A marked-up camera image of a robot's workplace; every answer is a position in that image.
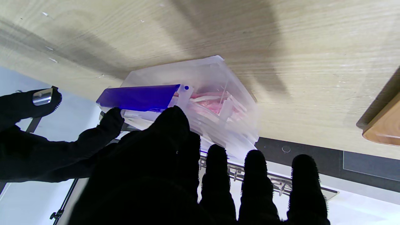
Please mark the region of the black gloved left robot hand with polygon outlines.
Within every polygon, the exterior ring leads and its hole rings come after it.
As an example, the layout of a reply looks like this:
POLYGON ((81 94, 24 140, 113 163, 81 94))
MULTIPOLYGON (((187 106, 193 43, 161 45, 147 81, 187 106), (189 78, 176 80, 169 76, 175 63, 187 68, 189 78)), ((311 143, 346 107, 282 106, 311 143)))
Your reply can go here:
POLYGON ((292 161, 287 219, 273 202, 264 155, 247 153, 236 216, 226 150, 213 144, 199 181, 200 137, 177 106, 143 131, 125 135, 96 165, 69 225, 329 225, 314 159, 292 161))

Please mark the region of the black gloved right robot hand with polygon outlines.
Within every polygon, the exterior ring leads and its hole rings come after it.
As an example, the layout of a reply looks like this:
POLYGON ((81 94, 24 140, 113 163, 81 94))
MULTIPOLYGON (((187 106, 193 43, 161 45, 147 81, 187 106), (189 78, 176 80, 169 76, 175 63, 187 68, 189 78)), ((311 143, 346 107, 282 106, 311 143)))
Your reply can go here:
POLYGON ((62 94, 54 88, 18 92, 0 98, 0 178, 2 182, 59 183, 89 178, 95 166, 116 146, 124 124, 120 108, 112 108, 100 123, 73 142, 49 141, 22 131, 16 124, 53 113, 62 94))

